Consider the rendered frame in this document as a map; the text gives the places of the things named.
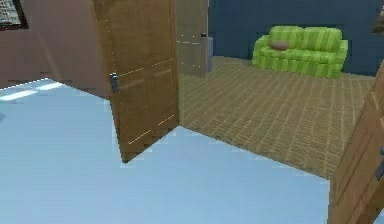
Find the green striped sofa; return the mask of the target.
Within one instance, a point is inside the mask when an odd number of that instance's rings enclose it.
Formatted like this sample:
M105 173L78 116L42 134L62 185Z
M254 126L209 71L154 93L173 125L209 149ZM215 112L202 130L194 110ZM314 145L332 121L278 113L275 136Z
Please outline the green striped sofa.
M341 75L349 43L337 28L273 26L254 43L253 66L315 77L337 78ZM286 41L285 51L270 47L273 41Z

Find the brown wooden room door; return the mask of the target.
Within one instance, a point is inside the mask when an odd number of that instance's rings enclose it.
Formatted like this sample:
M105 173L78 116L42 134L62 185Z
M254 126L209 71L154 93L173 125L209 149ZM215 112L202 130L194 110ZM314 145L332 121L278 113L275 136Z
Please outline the brown wooden room door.
M175 0L90 2L121 161L128 163L180 123Z

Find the dark framed wall picture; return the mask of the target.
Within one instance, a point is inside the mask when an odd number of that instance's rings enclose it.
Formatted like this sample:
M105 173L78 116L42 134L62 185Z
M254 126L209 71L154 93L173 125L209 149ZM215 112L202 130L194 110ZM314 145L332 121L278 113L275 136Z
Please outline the dark framed wall picture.
M0 31L28 28L20 0L0 0Z

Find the brown sofa cushion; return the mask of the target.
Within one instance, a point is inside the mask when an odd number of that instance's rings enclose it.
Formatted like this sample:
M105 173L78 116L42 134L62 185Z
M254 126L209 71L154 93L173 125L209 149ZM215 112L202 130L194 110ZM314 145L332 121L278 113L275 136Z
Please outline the brown sofa cushion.
M270 43L270 47L274 50L285 51L290 48L290 44L286 41L273 41Z

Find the brown panelled room door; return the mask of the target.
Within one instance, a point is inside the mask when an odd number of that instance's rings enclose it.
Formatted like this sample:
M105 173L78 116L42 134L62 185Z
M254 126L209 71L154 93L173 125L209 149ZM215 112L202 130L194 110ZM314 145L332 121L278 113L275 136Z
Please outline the brown panelled room door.
M352 135L330 180L327 224L374 224L384 208L384 60L367 93Z

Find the pale brown wooden door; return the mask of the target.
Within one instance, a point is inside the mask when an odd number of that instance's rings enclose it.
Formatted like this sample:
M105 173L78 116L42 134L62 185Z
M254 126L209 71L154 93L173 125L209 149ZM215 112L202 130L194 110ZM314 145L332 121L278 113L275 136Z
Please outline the pale brown wooden door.
M182 74L206 74L208 4L209 0L176 0L177 61Z

